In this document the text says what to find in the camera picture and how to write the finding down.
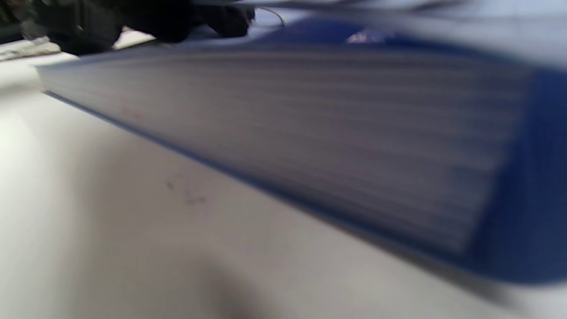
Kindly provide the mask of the person's left hand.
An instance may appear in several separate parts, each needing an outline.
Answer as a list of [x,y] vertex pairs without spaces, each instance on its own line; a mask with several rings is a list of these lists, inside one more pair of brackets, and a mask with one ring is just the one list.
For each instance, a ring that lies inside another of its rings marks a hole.
[[24,35],[47,37],[65,52],[84,56],[107,52],[124,27],[158,42],[184,42],[210,27],[221,38],[248,34],[256,9],[232,0],[18,0],[14,12]]

